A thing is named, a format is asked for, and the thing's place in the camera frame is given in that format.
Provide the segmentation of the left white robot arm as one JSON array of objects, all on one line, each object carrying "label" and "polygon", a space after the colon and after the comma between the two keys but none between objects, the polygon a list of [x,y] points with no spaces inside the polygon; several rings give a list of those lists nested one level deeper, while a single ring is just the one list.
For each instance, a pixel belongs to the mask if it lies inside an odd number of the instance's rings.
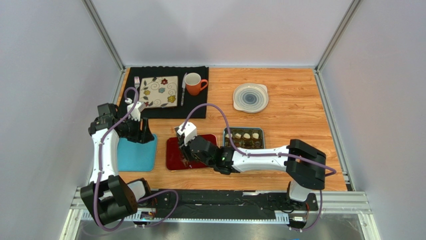
[{"label": "left white robot arm", "polygon": [[115,104],[99,105],[99,116],[88,128],[94,145],[93,170],[80,197],[102,228],[135,214],[138,200],[152,193],[144,178],[125,183],[119,175],[119,171],[154,168],[158,139],[150,131],[149,120],[141,117],[144,108],[139,101],[130,103],[121,116]]}]

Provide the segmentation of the red chocolate tray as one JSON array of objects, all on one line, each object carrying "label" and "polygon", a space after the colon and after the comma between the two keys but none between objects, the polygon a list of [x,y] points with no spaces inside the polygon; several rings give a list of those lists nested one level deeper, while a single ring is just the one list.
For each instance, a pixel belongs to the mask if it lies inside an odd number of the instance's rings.
[{"label": "red chocolate tray", "polygon": [[185,158],[178,148],[178,138],[169,138],[166,142],[166,168],[169,171],[202,169],[208,167],[207,165],[199,161],[188,161],[188,166],[184,166],[184,164],[182,163],[183,159]]}]

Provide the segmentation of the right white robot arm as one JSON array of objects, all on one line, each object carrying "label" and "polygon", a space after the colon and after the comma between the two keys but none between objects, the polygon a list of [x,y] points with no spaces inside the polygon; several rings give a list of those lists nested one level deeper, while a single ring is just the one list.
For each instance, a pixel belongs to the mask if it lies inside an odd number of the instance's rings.
[{"label": "right white robot arm", "polygon": [[326,154],[299,139],[270,149],[218,147],[197,135],[186,141],[177,138],[178,148],[188,161],[198,161],[223,175],[248,171],[286,172],[292,181],[287,197],[304,202],[312,190],[322,191],[326,181]]}]

